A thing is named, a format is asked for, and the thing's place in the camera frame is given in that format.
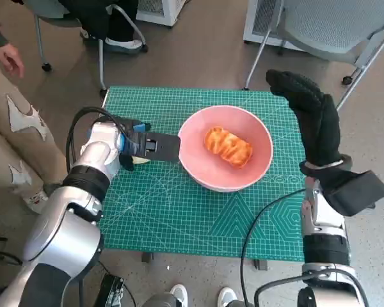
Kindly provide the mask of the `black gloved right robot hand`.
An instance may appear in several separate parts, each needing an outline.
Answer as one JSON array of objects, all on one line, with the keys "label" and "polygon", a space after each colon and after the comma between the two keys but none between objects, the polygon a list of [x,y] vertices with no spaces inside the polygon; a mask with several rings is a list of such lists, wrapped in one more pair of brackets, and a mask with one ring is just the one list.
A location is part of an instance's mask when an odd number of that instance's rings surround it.
[{"label": "black gloved right robot hand", "polygon": [[341,159],[339,115],[333,98],[309,78],[288,71],[268,70],[272,94],[285,98],[301,133],[306,161],[325,166]]}]

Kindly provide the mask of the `person's hand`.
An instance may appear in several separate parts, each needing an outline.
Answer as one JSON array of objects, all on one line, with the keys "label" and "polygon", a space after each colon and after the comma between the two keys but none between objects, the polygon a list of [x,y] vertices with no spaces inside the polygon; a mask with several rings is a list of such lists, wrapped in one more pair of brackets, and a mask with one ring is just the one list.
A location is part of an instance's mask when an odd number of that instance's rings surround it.
[{"label": "person's hand", "polygon": [[12,75],[17,75],[20,78],[24,77],[24,64],[18,49],[12,44],[7,43],[0,47],[0,62]]}]

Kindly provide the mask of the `bare left hand blue tape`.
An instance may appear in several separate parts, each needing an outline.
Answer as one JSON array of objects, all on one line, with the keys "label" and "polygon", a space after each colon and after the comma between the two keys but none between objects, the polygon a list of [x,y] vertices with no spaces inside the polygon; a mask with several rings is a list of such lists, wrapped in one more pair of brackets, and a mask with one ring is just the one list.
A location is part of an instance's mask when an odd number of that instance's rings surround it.
[{"label": "bare left hand blue tape", "polygon": [[130,118],[115,116],[120,125],[122,149],[119,154],[121,166],[127,171],[134,170],[133,157],[146,157],[146,133],[150,131],[151,124]]}]

